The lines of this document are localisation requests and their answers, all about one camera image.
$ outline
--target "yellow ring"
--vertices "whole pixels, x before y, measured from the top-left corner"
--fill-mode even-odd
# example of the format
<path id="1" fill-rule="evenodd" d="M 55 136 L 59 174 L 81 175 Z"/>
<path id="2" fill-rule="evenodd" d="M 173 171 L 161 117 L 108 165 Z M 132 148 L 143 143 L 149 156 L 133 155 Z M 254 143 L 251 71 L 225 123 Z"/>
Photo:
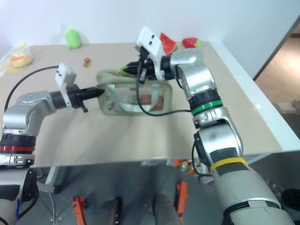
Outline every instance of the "yellow ring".
<path id="1" fill-rule="evenodd" d="M 248 163 L 243 158 L 233 157 L 233 158 L 226 158 L 226 159 L 217 161 L 210 167 L 210 170 L 211 170 L 211 172 L 213 172 L 217 167 L 219 167 L 221 165 L 229 164 L 229 163 L 245 163 L 248 165 Z"/>

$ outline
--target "green toy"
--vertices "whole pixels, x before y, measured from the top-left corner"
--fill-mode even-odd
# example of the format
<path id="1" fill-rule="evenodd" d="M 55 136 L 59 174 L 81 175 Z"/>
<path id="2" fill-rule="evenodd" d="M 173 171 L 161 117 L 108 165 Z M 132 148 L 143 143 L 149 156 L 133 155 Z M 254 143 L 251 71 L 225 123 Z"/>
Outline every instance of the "green toy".
<path id="1" fill-rule="evenodd" d="M 65 37 L 67 39 L 68 48 L 79 48 L 81 46 L 81 39 L 76 30 L 69 30 Z"/>

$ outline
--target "red ring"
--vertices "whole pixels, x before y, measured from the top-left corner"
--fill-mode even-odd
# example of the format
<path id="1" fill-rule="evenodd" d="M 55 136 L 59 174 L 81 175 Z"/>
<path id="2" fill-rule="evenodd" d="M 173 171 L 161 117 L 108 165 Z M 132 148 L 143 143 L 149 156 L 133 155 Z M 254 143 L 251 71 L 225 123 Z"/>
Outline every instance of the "red ring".
<path id="1" fill-rule="evenodd" d="M 34 147 L 1 146 L 0 151 L 34 151 Z"/>

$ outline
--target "black joint cover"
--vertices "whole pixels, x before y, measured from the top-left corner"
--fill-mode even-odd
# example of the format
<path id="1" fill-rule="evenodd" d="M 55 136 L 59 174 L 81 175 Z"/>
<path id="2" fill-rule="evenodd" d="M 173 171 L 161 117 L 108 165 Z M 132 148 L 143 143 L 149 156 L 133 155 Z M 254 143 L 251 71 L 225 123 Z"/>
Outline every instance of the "black joint cover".
<path id="1" fill-rule="evenodd" d="M 189 102 L 191 110 L 193 110 L 200 105 L 203 105 L 205 103 L 215 101 L 215 100 L 221 100 L 221 97 L 219 96 L 217 90 L 208 89 L 204 92 L 201 92 L 201 93 L 193 96 L 188 102 Z"/>
<path id="2" fill-rule="evenodd" d="M 36 139 L 35 136 L 3 134 L 0 146 L 35 147 Z"/>
<path id="3" fill-rule="evenodd" d="M 142 61 L 146 60 L 148 58 L 149 52 L 142 46 L 140 50 L 140 59 Z"/>
<path id="4" fill-rule="evenodd" d="M 169 81 L 169 80 L 173 80 L 175 78 L 174 74 L 172 73 L 165 73 L 165 80 Z"/>
<path id="5" fill-rule="evenodd" d="M 206 166 L 210 167 L 210 162 L 205 154 L 205 149 L 198 133 L 194 134 L 194 140 L 195 140 L 195 147 L 199 156 L 199 160 Z"/>
<path id="6" fill-rule="evenodd" d="M 37 172 L 33 169 L 27 171 L 23 192 L 22 192 L 22 202 L 27 202 L 31 200 L 36 192 L 37 188 Z"/>
<path id="7" fill-rule="evenodd" d="M 160 69 L 165 73 L 171 73 L 170 58 L 171 55 L 166 55 L 161 58 Z"/>
<path id="8" fill-rule="evenodd" d="M 67 107 L 60 91 L 51 92 L 50 94 L 56 109 L 63 109 Z"/>

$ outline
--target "strawberry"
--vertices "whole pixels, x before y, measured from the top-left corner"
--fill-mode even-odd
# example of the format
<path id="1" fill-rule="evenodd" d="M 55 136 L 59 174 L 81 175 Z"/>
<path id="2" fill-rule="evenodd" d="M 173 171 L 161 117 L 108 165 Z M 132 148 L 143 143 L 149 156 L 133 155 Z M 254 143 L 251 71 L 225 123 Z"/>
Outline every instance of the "strawberry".
<path id="1" fill-rule="evenodd" d="M 182 40 L 183 46 L 185 48 L 200 48 L 202 40 L 199 40 L 195 37 L 189 37 Z"/>

